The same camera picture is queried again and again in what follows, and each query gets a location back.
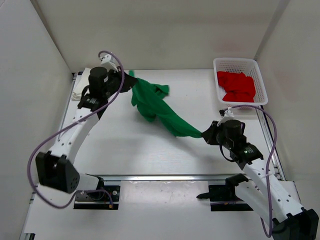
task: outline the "green cloth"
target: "green cloth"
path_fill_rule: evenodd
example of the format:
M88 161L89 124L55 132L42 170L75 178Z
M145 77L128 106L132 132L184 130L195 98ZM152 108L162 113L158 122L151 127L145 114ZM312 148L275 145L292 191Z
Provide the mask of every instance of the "green cloth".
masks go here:
M201 132L179 117L163 101L169 95L168 85L151 84L137 78L138 82L132 88L131 104L136 106L140 114L148 121L153 122L156 116L163 125L176 137L201 138Z

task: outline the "purple cable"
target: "purple cable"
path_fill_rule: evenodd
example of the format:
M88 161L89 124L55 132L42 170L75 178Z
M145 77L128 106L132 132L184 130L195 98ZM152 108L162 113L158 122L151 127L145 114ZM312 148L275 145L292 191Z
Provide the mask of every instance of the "purple cable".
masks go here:
M56 136L58 136L59 134L73 128L74 126L78 125L79 123L83 122L84 120L90 118L92 115L100 112L101 110L105 109L106 107L108 107L111 103L113 103L113 101L118 97L124 83L125 83L125 70L124 70L124 66L122 65L121 61L117 58L117 56L115 56L113 53L111 53L110 51L106 51L106 50L103 50L103 51L100 51L98 56L100 57L100 55L102 53L106 53L106 54L110 54L111 56L113 56L118 64L120 65L120 69L121 69L121 84L120 84L120 87L118 89L118 91L116 92L116 94L114 95L114 97L104 106L100 107L99 109L93 111L92 113L88 114L87 116L84 116L83 118L80 118L79 121L77 122L74 122L72 124L70 124L69 126L66 126L64 127L63 129L61 129L60 131L57 131L55 134L51 135L50 137L48 137L46 140L44 140L43 142L41 142L34 150L33 152L31 153L31 156L29 157L29 160L28 160L28 163L27 163L27 171L26 171L26 175L27 175L27 178L28 178L28 181L32 187L32 190L39 196L39 198L41 198L45 203L47 203L48 205L50 205L51 207L54 207L56 209L65 209L66 207L68 207L72 200L75 198L76 194L81 192L81 191L76 191L71 199L69 200L69 202L65 205L62 205L62 206L59 206L59 205L56 205L52 202L50 202L47 198L45 198L42 193L40 193L37 189L37 186L35 185L34 181L32 180L32 177L31 177L31 163L32 163L32 160L34 159L36 153L39 151L39 149L45 145L47 142L49 142L50 140L52 140L53 138L55 138ZM109 192L107 192L106 190L104 189L98 189L98 190L90 190L90 191L84 191L85 193L94 193L94 192L104 192L105 194L108 195L109 197L109 201L110 201L110 205L112 206L113 208L113 202L112 202L112 198L111 198L111 195Z
M267 232L266 226L265 226L265 222L264 220L261 218L261 223L262 223L262 227L263 227L263 231L264 234L266 235L267 238L271 238L272 236L272 228L273 228L273 222L272 222L272 197L271 197L271 187L270 187L270 177L269 177L269 165L270 165L270 161L272 158L272 155L275 151L276 148L276 143L277 143L277 127L276 127L276 123L274 121L274 119L270 116L269 113L267 113L265 110L263 110L260 107L257 106L252 106L252 105L248 105L248 104L243 104L243 105L236 105L236 106L232 106L231 108L236 109L236 108L242 108L242 107L250 107L250 108L254 108L257 110L262 111L265 115L267 115L269 117L269 119L272 122L273 125L273 130L274 130L274 140L273 140L273 145L271 147L270 150L270 154L268 156L268 159L266 161L266 167L265 167L265 175L266 175L266 190L268 193L268 205L269 205L269 232Z

